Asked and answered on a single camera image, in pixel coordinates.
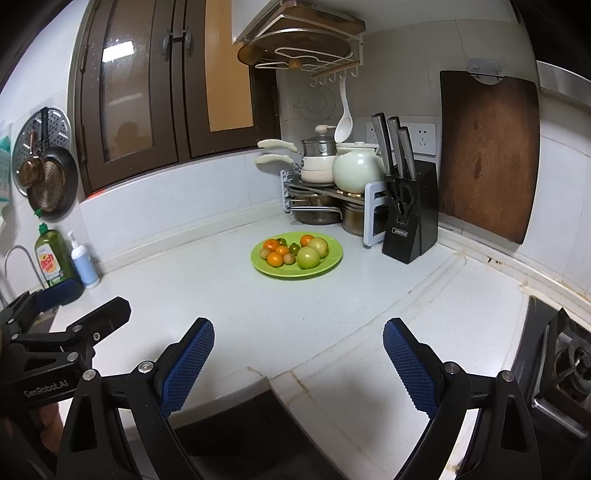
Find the ceramic pot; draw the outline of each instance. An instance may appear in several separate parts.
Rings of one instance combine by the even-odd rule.
[[[337,187],[344,192],[364,193],[368,183],[383,181],[384,164],[375,153],[377,148],[364,142],[338,144],[332,166]]]

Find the blue gripper pad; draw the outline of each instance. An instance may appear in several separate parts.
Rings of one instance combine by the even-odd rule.
[[[384,327],[384,348],[417,410],[433,419],[437,402],[435,382],[393,320]]]
[[[180,354],[162,384],[160,411],[165,419],[174,411],[183,408],[189,392],[205,360],[213,349],[215,331],[209,320],[203,319],[203,324],[189,341],[185,350]]]

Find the pot handle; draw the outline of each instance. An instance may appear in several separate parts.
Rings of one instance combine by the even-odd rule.
[[[287,150],[291,150],[293,153],[298,153],[297,147],[293,143],[286,142],[283,140],[261,140],[259,143],[256,144],[256,146],[258,148],[286,148]]]
[[[276,153],[268,153],[268,154],[261,155],[260,157],[255,158],[255,164],[256,165],[264,165],[265,163],[269,163],[269,162],[277,161],[277,160],[284,161],[285,163],[288,163],[288,164],[295,163],[287,155],[278,155]]]

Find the scissors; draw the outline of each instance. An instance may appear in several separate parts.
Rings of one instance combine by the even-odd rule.
[[[390,194],[394,197],[396,204],[396,218],[398,223],[406,225],[408,223],[408,213],[414,204],[413,190],[407,184],[400,180],[389,182]]]

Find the knife handle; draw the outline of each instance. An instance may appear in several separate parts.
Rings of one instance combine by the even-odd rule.
[[[402,144],[402,150],[404,151],[404,158],[408,166],[408,175],[411,180],[417,179],[417,168],[414,164],[414,152],[413,144],[410,140],[410,132],[408,127],[401,127],[398,131],[400,133],[400,143]]]
[[[392,150],[390,149],[390,136],[388,135],[386,116],[383,113],[376,113],[372,116],[371,121],[374,125],[375,136],[378,137],[379,150],[382,153],[382,161],[384,162],[384,172],[390,176],[394,162],[392,160]]]
[[[400,119],[397,116],[391,116],[388,118],[388,129],[390,130],[390,138],[392,139],[392,152],[396,159],[396,167],[398,169],[398,175],[401,179],[405,177],[404,174],[404,157],[402,148],[400,146],[400,136],[398,130],[400,130]]]

